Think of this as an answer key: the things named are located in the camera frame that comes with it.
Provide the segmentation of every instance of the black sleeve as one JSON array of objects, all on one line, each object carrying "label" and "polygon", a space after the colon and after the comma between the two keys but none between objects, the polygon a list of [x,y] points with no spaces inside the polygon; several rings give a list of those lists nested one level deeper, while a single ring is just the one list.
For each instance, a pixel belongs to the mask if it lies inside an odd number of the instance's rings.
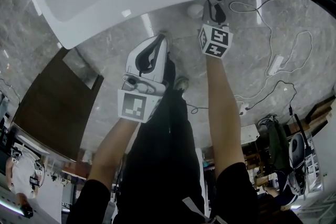
[{"label": "black sleeve", "polygon": [[245,163],[233,164],[219,175],[211,218],[216,215],[228,224],[257,223],[258,197]]},{"label": "black sleeve", "polygon": [[104,219],[106,207],[110,201],[107,187],[96,180],[85,183],[77,202],[72,206],[67,224],[98,223]]}]

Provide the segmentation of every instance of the iron power cord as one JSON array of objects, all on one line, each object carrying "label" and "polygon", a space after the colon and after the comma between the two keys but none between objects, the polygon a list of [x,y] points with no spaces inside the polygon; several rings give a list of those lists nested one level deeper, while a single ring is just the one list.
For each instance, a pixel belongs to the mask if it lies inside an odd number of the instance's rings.
[{"label": "iron power cord", "polygon": [[[265,82],[264,82],[264,86],[263,86],[263,87],[259,90],[259,92],[256,93],[254,96],[243,97],[243,96],[241,96],[241,95],[239,95],[239,94],[235,94],[235,97],[240,97],[240,98],[242,98],[242,99],[253,99],[253,98],[257,97],[258,95],[261,94],[261,92],[263,91],[263,89],[266,87],[266,85],[267,85],[267,81],[268,81],[271,77],[275,76],[275,75],[278,74],[278,73],[293,73],[293,72],[295,72],[295,71],[297,71],[297,70],[299,70],[299,69],[302,69],[303,67],[305,67],[306,63],[308,62],[308,60],[309,60],[310,57],[311,57],[311,54],[312,54],[312,51],[313,51],[313,48],[314,48],[314,45],[313,45],[313,37],[312,37],[312,34],[311,34],[310,31],[308,31],[308,30],[303,30],[303,31],[297,33],[297,35],[296,35],[296,37],[295,37],[295,39],[294,39],[294,42],[293,42],[293,47],[292,47],[292,50],[291,50],[291,52],[290,52],[290,55],[289,55],[288,59],[286,60],[286,62],[284,63],[284,65],[281,66],[281,67],[279,68],[279,71],[277,71],[277,72],[276,72],[275,74],[273,74],[273,75],[269,75],[269,74],[267,73],[268,70],[269,70],[269,68],[270,68],[270,65],[271,65],[271,63],[272,63],[272,59],[273,59],[273,49],[272,49],[272,36],[273,36],[273,30],[272,30],[272,28],[271,28],[271,27],[264,21],[263,17],[261,16],[261,14],[260,14],[260,12],[259,12],[259,9],[260,9],[262,6],[264,6],[266,3],[269,3],[269,2],[272,2],[272,1],[277,1],[277,0],[266,0],[266,1],[264,1],[259,7],[255,7],[255,6],[252,6],[252,5],[243,3],[243,2],[239,2],[239,1],[233,1],[233,2],[231,2],[231,3],[229,4],[229,9],[230,9],[232,12],[235,12],[235,13],[253,13],[253,12],[256,12],[256,13],[259,15],[261,21],[262,21],[262,22],[266,25],[266,27],[270,30],[270,36],[269,36],[270,57],[269,57],[269,60],[268,60],[267,68],[265,69],[265,77],[266,77],[266,80],[265,80]],[[234,5],[234,4],[243,5],[243,6],[246,6],[246,7],[251,8],[251,9],[250,9],[250,10],[235,10],[235,9],[232,8],[232,5]],[[309,51],[309,55],[308,55],[308,57],[306,58],[306,60],[304,61],[304,63],[303,63],[302,66],[300,66],[300,67],[298,67],[298,68],[295,68],[295,69],[293,69],[293,70],[291,70],[291,71],[287,71],[287,70],[285,71],[285,70],[283,70],[283,69],[287,66],[287,63],[288,63],[288,62],[291,60],[291,58],[292,58],[293,51],[294,51],[295,47],[296,47],[297,44],[298,44],[299,36],[302,35],[302,34],[305,34],[305,33],[308,33],[308,34],[309,34],[310,45],[311,45],[311,49],[310,49],[310,51]]]},{"label": "iron power cord", "polygon": [[279,84],[279,82],[282,82],[282,83],[287,84],[287,85],[292,85],[292,86],[293,86],[293,89],[295,90],[295,93],[294,93],[292,99],[289,101],[289,107],[290,107],[290,109],[291,109],[291,103],[292,103],[294,97],[296,96],[296,94],[297,94],[298,92],[296,91],[295,86],[294,86],[293,83],[291,83],[291,82],[284,82],[283,80],[278,80],[278,82],[275,84],[273,90],[272,90],[268,95],[266,95],[264,98],[262,98],[260,101],[258,101],[257,103],[255,103],[255,104],[254,104],[253,106],[251,106],[250,108],[247,108],[246,110],[251,110],[251,109],[254,108],[257,104],[263,102],[263,100],[265,100],[267,97],[269,97],[269,96],[275,91],[275,88],[277,87],[277,85]]},{"label": "iron power cord", "polygon": [[43,167],[43,180],[42,183],[38,186],[39,188],[43,186],[44,179],[46,178],[46,169],[44,167],[44,164],[42,164],[42,167]]},{"label": "iron power cord", "polygon": [[195,105],[192,105],[192,104],[187,104],[187,106],[191,106],[193,109],[191,109],[191,114],[196,114],[198,112],[199,109],[209,109],[205,106],[195,106]]}]

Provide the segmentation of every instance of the black pants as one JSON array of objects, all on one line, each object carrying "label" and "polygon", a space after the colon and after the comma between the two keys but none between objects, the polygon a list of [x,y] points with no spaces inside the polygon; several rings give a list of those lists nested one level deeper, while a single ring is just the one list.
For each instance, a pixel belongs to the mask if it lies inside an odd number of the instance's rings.
[{"label": "black pants", "polygon": [[169,200],[183,207],[182,199],[186,197],[204,211],[193,132],[186,102],[180,92],[173,90],[175,64],[169,57],[164,79],[169,83],[165,96],[153,118],[141,124],[127,156],[119,213],[139,207],[139,200],[152,206]]}]

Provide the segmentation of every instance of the power strip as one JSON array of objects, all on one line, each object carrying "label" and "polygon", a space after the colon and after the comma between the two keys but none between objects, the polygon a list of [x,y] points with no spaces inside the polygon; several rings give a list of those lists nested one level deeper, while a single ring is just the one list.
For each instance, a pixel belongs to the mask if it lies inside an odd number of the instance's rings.
[{"label": "power strip", "polygon": [[281,55],[275,55],[274,60],[271,64],[271,67],[268,69],[268,74],[270,76],[275,75],[275,73],[280,69],[280,65],[283,60],[284,59]]},{"label": "power strip", "polygon": [[260,137],[255,124],[241,127],[240,129],[240,143],[241,145],[254,142]]},{"label": "power strip", "polygon": [[240,106],[239,116],[245,116],[248,108],[248,103],[244,103]]}]

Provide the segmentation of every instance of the green cloth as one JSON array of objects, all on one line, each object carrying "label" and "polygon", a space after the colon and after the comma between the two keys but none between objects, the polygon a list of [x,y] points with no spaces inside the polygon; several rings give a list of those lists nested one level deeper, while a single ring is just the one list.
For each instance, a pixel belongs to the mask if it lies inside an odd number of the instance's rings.
[{"label": "green cloth", "polygon": [[289,143],[284,128],[274,121],[266,123],[269,134],[269,152],[276,170],[290,168]]}]

